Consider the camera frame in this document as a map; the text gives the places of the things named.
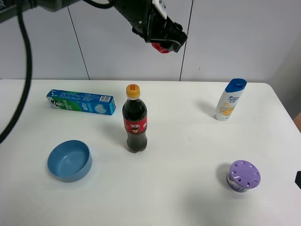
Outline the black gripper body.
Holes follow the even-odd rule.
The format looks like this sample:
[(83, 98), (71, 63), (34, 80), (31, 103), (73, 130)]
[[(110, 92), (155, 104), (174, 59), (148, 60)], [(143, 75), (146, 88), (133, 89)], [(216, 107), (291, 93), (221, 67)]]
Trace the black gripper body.
[(173, 22), (169, 17), (163, 19), (158, 14), (149, 14), (132, 25), (132, 32), (144, 39), (146, 43), (169, 42), (172, 52), (179, 52), (185, 44), (187, 35), (180, 24)]

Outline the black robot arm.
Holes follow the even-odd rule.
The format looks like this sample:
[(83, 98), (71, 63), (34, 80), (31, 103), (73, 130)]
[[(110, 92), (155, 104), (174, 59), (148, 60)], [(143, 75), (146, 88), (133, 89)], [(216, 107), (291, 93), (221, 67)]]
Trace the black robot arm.
[[(49, 12), (57, 12), (78, 1), (22, 0), (22, 11), (41, 7)], [(183, 27), (168, 17), (162, 0), (108, 0), (105, 4), (94, 0), (83, 1), (95, 8), (115, 8), (131, 24), (132, 32), (146, 43), (151, 43), (160, 53), (177, 53), (187, 40)], [(16, 0), (0, 1), (0, 23), (15, 17), (16, 14)]]

